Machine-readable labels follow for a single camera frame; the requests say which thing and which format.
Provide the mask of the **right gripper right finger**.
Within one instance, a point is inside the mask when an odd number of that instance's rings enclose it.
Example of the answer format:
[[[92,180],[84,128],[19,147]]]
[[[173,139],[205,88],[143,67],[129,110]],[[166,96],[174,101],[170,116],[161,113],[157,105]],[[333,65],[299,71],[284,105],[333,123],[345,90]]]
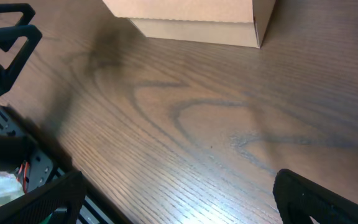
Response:
[[[284,223],[358,223],[358,204],[289,169],[277,173],[273,196]]]

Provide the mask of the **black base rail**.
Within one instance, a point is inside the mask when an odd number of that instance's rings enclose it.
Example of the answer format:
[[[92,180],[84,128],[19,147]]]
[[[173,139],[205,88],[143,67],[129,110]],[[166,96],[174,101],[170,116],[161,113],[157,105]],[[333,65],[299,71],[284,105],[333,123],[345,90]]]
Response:
[[[78,171],[68,156],[49,145],[36,129],[11,108],[0,105],[0,171],[11,171],[24,184],[24,195],[71,171]],[[130,220],[102,196],[85,178],[86,195],[76,223],[130,223]],[[58,208],[42,223],[65,213]]]

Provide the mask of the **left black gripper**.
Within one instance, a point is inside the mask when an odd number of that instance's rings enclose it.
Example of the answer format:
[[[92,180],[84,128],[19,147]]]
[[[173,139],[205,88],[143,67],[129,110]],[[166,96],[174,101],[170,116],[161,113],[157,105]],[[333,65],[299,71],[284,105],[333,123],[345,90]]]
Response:
[[[9,12],[21,12],[22,17],[14,26],[0,28],[0,49],[4,52],[10,51],[19,37],[25,37],[27,41],[7,68],[0,64],[0,96],[5,94],[6,90],[12,88],[25,63],[42,38],[38,28],[30,24],[35,16],[35,11],[29,4],[0,4],[0,14]]]

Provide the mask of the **brown cardboard box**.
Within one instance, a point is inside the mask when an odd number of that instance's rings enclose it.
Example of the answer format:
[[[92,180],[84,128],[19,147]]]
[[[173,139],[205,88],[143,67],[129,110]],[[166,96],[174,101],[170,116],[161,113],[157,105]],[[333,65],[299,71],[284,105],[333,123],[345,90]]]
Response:
[[[146,37],[261,48],[275,0],[103,0]]]

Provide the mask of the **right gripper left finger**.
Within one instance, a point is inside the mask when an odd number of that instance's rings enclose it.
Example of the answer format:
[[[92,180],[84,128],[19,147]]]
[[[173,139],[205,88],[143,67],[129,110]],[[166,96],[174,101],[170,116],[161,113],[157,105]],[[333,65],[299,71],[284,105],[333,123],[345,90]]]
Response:
[[[42,223],[58,208],[65,213],[54,223],[76,223],[85,201],[85,178],[71,171],[0,207],[1,223]]]

